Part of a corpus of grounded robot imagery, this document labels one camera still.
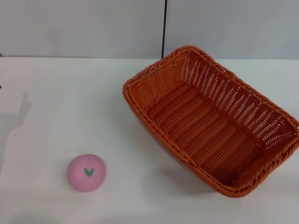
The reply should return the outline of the pink toy peach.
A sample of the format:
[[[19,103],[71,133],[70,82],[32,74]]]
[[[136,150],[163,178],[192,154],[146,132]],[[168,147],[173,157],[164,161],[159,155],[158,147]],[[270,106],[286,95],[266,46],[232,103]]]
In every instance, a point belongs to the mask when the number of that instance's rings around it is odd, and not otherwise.
[[[79,155],[67,167],[68,183],[79,192],[92,192],[98,189],[105,177],[105,163],[94,154]]]

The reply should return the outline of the orange woven plastic basket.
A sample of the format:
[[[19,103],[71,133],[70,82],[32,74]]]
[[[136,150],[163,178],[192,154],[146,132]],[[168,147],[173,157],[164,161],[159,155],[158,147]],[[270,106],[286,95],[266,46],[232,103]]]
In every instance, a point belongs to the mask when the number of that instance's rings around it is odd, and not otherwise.
[[[203,182],[243,197],[299,148],[299,121],[186,45],[123,86],[134,114]]]

